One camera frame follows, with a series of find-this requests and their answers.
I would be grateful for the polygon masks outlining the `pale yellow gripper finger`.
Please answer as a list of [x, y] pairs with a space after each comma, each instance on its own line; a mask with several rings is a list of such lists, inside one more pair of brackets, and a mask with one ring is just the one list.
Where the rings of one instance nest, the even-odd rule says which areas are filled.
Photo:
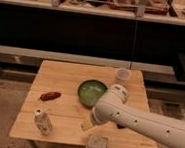
[[87, 116], [86, 119], [81, 123], [81, 129], [87, 131], [93, 127], [93, 122], [90, 116]]

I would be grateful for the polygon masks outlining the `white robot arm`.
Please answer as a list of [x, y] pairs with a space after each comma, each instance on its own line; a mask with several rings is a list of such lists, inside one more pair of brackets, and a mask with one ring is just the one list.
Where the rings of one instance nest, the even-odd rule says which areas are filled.
[[82, 130], [87, 131], [95, 125], [114, 122], [169, 148], [185, 148], [185, 121], [127, 106], [126, 98], [127, 90], [124, 86], [110, 86], [82, 122]]

